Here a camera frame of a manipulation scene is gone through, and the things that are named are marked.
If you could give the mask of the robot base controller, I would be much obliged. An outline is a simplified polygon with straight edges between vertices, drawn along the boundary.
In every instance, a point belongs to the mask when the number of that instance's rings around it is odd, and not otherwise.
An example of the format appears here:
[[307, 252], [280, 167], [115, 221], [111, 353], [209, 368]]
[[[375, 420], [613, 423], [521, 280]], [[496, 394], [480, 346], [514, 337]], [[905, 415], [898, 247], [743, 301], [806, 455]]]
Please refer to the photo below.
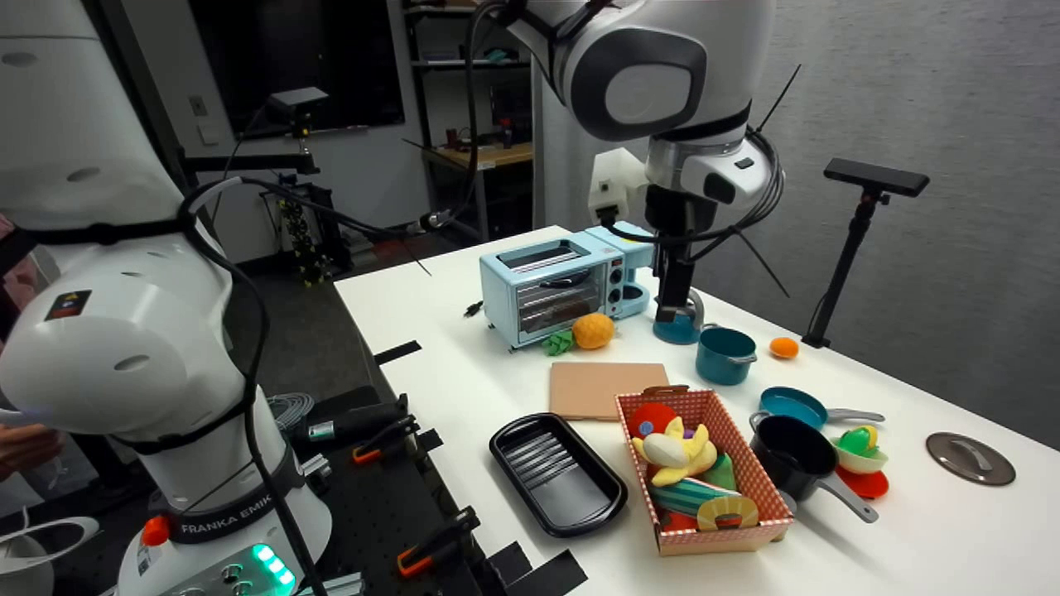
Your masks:
[[286, 530], [266, 516], [205, 543], [179, 543], [169, 516], [149, 516], [121, 552], [115, 596], [296, 596], [304, 571]]

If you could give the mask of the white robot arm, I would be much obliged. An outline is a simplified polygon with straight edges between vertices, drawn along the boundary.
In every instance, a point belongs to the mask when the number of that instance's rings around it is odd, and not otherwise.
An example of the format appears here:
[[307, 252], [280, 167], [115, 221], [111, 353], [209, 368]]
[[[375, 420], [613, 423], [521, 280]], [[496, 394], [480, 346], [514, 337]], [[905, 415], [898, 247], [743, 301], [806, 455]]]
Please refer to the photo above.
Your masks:
[[[648, 146], [648, 186], [764, 194], [747, 129], [767, 0], [480, 0], [575, 123]], [[115, 596], [296, 596], [336, 516], [226, 348], [238, 273], [166, 171], [83, 0], [0, 0], [0, 208], [46, 273], [0, 353], [9, 423], [126, 443], [173, 532], [128, 539]]]

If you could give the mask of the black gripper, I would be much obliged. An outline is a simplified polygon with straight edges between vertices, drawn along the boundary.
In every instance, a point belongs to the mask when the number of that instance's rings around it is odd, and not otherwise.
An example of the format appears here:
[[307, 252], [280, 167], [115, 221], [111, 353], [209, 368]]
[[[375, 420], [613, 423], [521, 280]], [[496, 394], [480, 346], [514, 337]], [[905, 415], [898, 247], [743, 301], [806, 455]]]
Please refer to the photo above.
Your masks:
[[659, 322], [689, 310], [692, 241], [711, 229], [715, 204], [654, 186], [645, 193], [645, 221], [655, 231]]

